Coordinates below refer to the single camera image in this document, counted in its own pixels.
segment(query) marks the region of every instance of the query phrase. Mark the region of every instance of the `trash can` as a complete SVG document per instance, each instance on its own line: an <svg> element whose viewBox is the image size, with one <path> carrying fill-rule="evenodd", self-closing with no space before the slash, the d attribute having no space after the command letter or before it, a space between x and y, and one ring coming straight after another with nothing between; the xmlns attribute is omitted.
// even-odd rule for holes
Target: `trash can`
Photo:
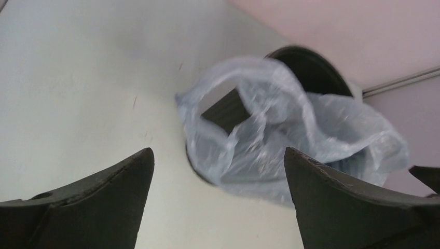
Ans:
<svg viewBox="0 0 440 249"><path fill-rule="evenodd" d="M308 48L287 46L268 54L266 57L283 62L295 74L306 92L353 97L339 72L325 58ZM202 114L204 119L223 128L228 134L236 125L247 120L250 116L236 89L230 91ZM202 180L211 184L196 170L194 172Z"/></svg>

